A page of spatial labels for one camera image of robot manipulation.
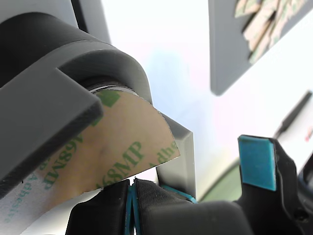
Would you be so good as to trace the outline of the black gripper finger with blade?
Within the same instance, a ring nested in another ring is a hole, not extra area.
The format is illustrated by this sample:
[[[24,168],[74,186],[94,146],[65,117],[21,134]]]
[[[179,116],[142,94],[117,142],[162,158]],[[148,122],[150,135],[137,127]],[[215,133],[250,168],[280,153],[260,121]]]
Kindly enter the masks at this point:
[[[71,210],[67,235],[122,235],[130,181],[124,180],[102,189],[88,201]]]

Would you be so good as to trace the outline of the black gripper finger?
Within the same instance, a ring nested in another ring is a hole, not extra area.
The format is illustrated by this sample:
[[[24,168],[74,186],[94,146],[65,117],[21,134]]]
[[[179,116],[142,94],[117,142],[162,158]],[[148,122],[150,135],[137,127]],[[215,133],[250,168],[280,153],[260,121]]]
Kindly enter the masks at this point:
[[[243,210],[233,202],[192,203],[152,181],[136,178],[134,224],[138,235],[251,235]]]

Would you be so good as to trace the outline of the wide black blue-padded gripper finger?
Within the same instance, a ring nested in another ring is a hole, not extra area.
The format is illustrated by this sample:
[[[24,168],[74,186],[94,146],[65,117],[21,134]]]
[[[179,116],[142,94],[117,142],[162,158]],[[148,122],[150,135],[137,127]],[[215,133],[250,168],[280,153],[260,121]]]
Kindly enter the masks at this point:
[[[191,203],[197,203],[197,200],[193,196],[191,196],[187,193],[184,193],[182,191],[179,191],[175,188],[172,188],[172,187],[169,187],[166,185],[162,185],[161,187],[163,189],[165,189],[166,191],[173,193],[174,195],[176,195],[179,198],[183,198],[184,200],[190,201]]]

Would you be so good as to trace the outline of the black wide-finger gripper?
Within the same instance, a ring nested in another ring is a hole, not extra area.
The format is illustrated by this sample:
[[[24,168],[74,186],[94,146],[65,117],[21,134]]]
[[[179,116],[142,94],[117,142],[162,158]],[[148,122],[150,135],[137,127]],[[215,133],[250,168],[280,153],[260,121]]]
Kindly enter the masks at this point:
[[[294,161],[273,138],[240,135],[242,208],[255,235],[311,235],[313,214],[300,202]]]

